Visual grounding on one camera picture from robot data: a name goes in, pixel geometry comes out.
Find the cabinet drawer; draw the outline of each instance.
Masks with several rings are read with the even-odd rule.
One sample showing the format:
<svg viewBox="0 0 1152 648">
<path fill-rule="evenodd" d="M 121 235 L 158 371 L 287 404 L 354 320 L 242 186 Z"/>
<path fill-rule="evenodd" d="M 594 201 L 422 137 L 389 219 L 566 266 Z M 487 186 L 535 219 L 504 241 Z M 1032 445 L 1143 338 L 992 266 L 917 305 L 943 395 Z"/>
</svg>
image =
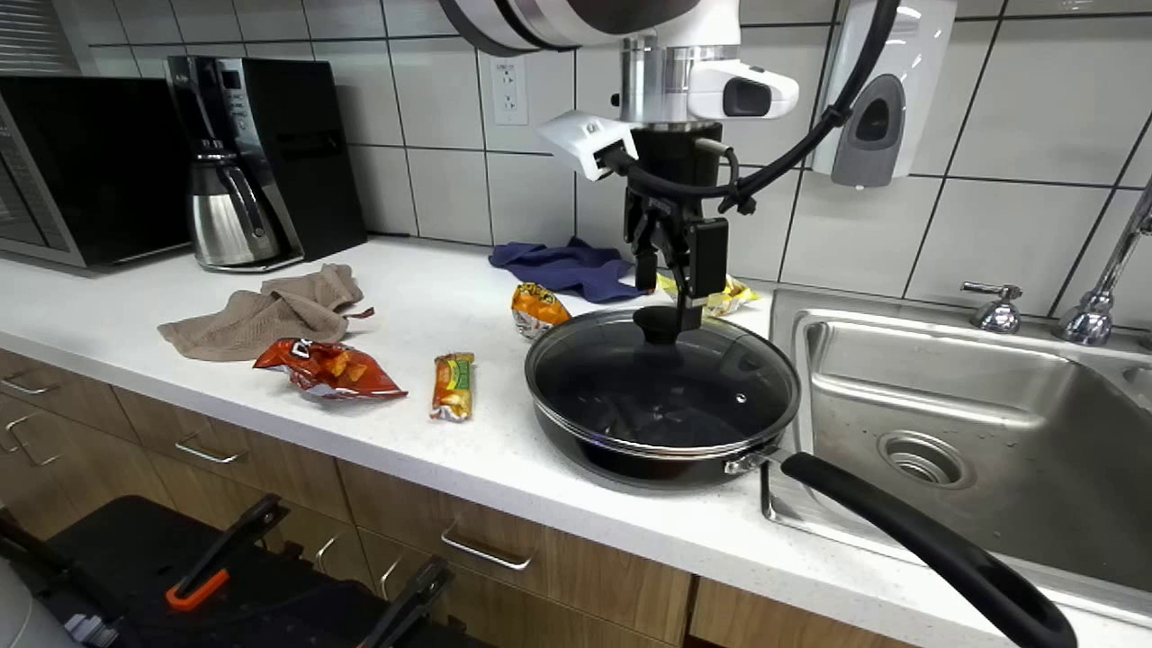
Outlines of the cabinet drawer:
<svg viewBox="0 0 1152 648">
<path fill-rule="evenodd" d="M 331 457 L 134 391 L 120 399 L 149 455 L 349 521 Z"/>
<path fill-rule="evenodd" d="M 746 589 L 698 581 L 690 609 L 690 637 L 726 648 L 761 645 L 843 645 L 843 648 L 896 648 L 900 641 L 810 615 Z"/>
<path fill-rule="evenodd" d="M 33 536 L 53 536 L 127 493 L 164 505 L 137 445 L 0 395 L 0 506 Z"/>
<path fill-rule="evenodd" d="M 0 391 L 39 411 L 84 420 L 98 432 L 134 438 L 109 384 L 36 363 L 30 357 L 0 353 Z"/>
<path fill-rule="evenodd" d="M 266 491 L 253 491 L 245 482 L 221 477 L 213 473 L 151 457 L 162 486 L 173 493 L 173 506 L 206 524 L 227 528 L 245 506 L 253 506 Z M 294 499 L 285 499 L 287 515 L 263 536 L 270 552 L 285 552 L 294 545 L 313 560 L 315 572 L 336 581 L 367 581 L 360 536 L 349 521 L 309 511 Z"/>
<path fill-rule="evenodd" d="M 347 468 L 341 482 L 363 536 L 407 552 L 437 552 L 451 557 L 458 572 L 476 572 L 649 637 L 671 641 L 684 632 L 686 572 L 363 468 Z"/>
<path fill-rule="evenodd" d="M 363 536 L 372 572 L 393 570 L 384 599 L 395 599 L 411 572 L 432 557 L 432 552 L 411 552 L 389 541 Z M 468 637 L 501 648 L 679 648 L 677 637 L 653 637 L 643 629 L 609 621 L 585 612 L 573 612 L 534 595 L 494 582 L 480 572 L 453 565 L 451 588 L 438 595 L 437 618 L 464 626 Z"/>
</svg>

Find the wall outlet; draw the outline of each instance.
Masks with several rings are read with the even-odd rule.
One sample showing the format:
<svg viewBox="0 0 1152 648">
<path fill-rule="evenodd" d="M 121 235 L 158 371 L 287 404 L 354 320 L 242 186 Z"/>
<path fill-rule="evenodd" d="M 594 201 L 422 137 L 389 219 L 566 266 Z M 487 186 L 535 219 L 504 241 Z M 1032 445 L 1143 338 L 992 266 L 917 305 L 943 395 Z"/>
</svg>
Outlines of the wall outlet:
<svg viewBox="0 0 1152 648">
<path fill-rule="evenodd" d="M 530 123 L 523 59 L 489 59 L 489 92 L 494 123 Z"/>
</svg>

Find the cloth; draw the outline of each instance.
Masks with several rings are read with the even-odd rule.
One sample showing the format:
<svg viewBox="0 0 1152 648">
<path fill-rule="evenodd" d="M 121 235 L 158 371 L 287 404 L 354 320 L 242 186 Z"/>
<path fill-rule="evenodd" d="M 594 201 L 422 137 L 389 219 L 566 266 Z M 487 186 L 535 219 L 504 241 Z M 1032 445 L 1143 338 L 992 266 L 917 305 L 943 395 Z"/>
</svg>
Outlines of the cloth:
<svg viewBox="0 0 1152 648">
<path fill-rule="evenodd" d="M 275 278 L 260 290 L 234 290 L 221 312 L 162 325 L 158 331 L 191 361 L 257 361 L 278 338 L 341 342 L 363 299 L 341 261 L 306 278 Z"/>
<path fill-rule="evenodd" d="M 576 290 L 585 302 L 621 302 L 641 295 L 637 288 L 619 284 L 631 261 L 619 259 L 615 248 L 590 248 L 581 237 L 566 248 L 525 241 L 498 243 L 489 261 L 510 269 L 518 279 L 535 279 L 549 290 Z"/>
</svg>

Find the pan handle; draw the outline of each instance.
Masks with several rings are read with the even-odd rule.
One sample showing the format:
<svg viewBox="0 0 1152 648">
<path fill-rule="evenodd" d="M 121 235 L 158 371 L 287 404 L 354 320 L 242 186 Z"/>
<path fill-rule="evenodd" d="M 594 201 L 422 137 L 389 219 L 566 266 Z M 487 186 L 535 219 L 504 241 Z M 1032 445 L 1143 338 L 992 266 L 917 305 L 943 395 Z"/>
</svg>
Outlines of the pan handle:
<svg viewBox="0 0 1152 648">
<path fill-rule="evenodd" d="M 1014 645 L 1076 645 L 1068 618 L 1031 581 L 929 515 L 810 455 L 792 455 L 780 468 L 900 541 Z"/>
</svg>

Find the coffee maker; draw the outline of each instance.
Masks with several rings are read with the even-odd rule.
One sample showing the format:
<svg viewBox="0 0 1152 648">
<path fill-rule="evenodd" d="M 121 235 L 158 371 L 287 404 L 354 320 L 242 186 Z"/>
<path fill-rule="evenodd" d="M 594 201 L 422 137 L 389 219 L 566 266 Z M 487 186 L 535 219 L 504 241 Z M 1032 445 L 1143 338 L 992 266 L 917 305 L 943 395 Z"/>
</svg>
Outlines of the coffee maker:
<svg viewBox="0 0 1152 648">
<path fill-rule="evenodd" d="M 169 59 L 194 145 L 191 231 L 210 269 L 278 269 L 367 241 L 323 62 Z"/>
</svg>

